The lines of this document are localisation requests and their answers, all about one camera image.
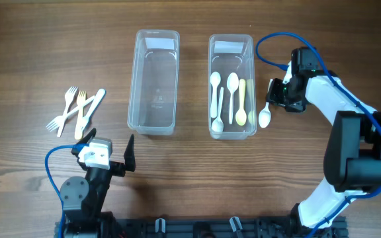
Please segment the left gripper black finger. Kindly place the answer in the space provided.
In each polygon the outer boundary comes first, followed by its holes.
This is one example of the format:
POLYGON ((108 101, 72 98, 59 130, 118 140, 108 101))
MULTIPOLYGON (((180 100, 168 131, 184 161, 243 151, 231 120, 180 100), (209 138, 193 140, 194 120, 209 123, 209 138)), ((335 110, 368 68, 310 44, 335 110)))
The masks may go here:
POLYGON ((81 150, 88 146, 89 142, 95 137, 97 133, 97 129, 93 128, 86 136, 84 136, 81 140, 79 140, 71 149, 71 154, 74 156, 78 156, 81 150))
POLYGON ((134 172, 135 169, 136 161, 134 155, 134 134, 132 134, 124 152, 124 170, 134 172))

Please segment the white spoon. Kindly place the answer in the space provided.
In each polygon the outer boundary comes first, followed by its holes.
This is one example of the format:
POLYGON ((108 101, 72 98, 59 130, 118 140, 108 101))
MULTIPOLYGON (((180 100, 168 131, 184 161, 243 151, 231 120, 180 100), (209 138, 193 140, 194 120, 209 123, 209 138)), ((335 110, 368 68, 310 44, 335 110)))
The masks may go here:
POLYGON ((266 128, 271 121, 271 111, 269 110, 269 102, 265 103, 265 107, 259 113, 259 125, 261 128, 266 128))
POLYGON ((234 106, 234 93, 239 87, 239 78, 236 73, 232 72, 228 76, 227 88, 230 92, 230 105, 229 105, 229 124, 233 123, 233 106, 234 106))
POLYGON ((216 118, 218 115, 218 99, 217 99, 217 88, 221 82, 220 74, 215 71, 210 76, 210 84, 212 86, 212 98, 210 104, 210 116, 211 118, 216 118))
POLYGON ((223 132, 223 129, 224 129, 224 123, 222 122, 222 119, 221 119, 223 98, 224 98, 224 88, 221 87, 220 95, 218 99, 218 115, 212 123, 212 130, 216 133, 221 133, 223 132))

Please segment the yellow plastic spoon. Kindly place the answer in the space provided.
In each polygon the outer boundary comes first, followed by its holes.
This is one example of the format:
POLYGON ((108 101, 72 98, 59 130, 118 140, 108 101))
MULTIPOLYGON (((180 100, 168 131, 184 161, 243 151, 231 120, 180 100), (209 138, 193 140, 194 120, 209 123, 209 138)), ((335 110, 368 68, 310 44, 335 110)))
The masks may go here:
POLYGON ((245 94, 246 94, 246 80, 239 80, 239 108, 235 114, 235 120, 239 126, 244 126, 247 120, 245 112, 245 94))

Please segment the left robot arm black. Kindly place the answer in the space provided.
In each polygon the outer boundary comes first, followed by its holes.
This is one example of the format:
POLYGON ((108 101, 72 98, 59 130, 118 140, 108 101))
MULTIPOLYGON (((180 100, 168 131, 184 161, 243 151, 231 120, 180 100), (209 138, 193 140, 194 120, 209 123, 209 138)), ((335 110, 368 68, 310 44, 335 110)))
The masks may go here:
POLYGON ((55 228, 55 237, 126 237, 127 234, 112 212, 102 207, 112 177, 134 172, 134 136, 124 152, 124 162, 113 161, 112 141, 98 138, 92 129, 71 146, 71 154, 85 171, 84 177, 70 177, 60 188, 62 219, 55 228))

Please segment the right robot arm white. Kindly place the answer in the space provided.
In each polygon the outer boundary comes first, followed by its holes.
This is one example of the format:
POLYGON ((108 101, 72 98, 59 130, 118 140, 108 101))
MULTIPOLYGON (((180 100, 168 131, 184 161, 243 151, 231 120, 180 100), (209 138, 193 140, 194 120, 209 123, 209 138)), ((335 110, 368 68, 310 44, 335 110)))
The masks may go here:
POLYGON ((269 83, 267 102, 287 112, 314 105, 332 129, 324 178, 288 216, 287 232, 311 235, 330 227, 352 202, 381 193, 381 112, 361 102, 334 73, 293 69, 269 83))

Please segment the clear container, left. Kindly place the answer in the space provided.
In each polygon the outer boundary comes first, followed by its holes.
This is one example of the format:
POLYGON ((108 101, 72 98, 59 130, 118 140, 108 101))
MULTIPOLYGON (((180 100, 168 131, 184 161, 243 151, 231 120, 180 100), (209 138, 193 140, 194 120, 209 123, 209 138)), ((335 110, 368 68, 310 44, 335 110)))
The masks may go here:
POLYGON ((174 30, 136 34, 128 126, 142 135, 170 136, 175 129, 180 35, 174 30))

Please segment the clear container,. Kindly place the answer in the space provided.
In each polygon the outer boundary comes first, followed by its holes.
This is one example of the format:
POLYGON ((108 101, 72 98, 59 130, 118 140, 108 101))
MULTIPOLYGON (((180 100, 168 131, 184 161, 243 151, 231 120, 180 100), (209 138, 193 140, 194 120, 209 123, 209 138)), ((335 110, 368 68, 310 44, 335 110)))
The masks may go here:
POLYGON ((175 129, 180 35, 174 30, 136 34, 128 126, 142 135, 170 136, 175 129))
POLYGON ((213 34, 208 45, 208 126, 214 139, 257 131, 254 43, 247 34, 213 34))

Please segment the clear container, right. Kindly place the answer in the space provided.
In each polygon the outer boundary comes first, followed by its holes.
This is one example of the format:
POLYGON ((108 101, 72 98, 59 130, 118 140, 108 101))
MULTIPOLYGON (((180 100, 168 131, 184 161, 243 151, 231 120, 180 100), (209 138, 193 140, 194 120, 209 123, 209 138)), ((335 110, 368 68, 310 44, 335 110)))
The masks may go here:
POLYGON ((214 139, 257 131, 254 43, 247 34, 213 34, 208 45, 208 126, 214 139))

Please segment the white fork, crossing diagonal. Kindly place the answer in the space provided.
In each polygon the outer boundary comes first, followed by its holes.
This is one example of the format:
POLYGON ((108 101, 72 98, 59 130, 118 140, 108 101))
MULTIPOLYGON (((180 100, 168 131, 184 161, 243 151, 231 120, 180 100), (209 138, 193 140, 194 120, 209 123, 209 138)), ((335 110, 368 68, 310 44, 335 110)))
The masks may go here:
MULTIPOLYGON (((65 120, 67 120, 71 115, 75 114, 77 111, 79 110, 79 107, 76 106, 74 109, 72 109, 71 111, 69 111, 66 115, 65 115, 65 120)), ((59 128, 59 123, 60 123, 60 120, 62 119, 62 115, 61 116, 56 116, 47 126, 46 126, 46 129, 49 131, 49 132, 52 132, 53 130, 59 128)))

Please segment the yellow plastic fork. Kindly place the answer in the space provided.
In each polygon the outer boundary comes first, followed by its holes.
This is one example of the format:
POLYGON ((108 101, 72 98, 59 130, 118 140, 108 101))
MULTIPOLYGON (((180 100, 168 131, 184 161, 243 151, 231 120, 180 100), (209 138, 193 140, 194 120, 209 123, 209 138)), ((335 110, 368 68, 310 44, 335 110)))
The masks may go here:
POLYGON ((81 126, 80 126, 80 121, 83 117, 83 108, 84 108, 84 103, 87 99, 87 93, 86 91, 79 91, 78 96, 77 96, 77 106, 79 107, 79 110, 77 112, 77 122, 75 126, 75 139, 80 140, 83 136, 83 132, 81 131, 81 126))

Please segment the white fork, leftmost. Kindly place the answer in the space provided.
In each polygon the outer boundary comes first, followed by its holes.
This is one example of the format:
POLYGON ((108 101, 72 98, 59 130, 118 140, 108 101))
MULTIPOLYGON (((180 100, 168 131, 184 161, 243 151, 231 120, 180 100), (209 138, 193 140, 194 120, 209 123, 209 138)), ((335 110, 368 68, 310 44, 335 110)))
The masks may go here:
POLYGON ((69 108, 77 94, 77 91, 78 91, 78 88, 77 87, 70 87, 64 98, 65 98, 65 108, 64 108, 64 111, 63 111, 63 114, 62 114, 62 119, 60 120, 60 123, 59 123, 59 128, 58 128, 58 132, 57 132, 57 136, 60 137, 62 135, 62 132, 63 132, 63 129, 64 129, 64 126, 65 126, 65 115, 69 112, 69 108))

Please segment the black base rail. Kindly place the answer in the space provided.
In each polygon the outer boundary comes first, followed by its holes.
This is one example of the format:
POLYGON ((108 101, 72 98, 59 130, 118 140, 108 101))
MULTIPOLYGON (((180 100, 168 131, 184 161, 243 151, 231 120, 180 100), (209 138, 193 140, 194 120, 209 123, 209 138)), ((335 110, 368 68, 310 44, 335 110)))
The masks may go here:
POLYGON ((73 227, 64 225, 64 237, 286 237, 284 217, 260 217, 257 219, 241 219, 235 227, 230 219, 208 220, 166 220, 154 221, 144 219, 119 219, 117 230, 111 235, 93 227, 73 227))

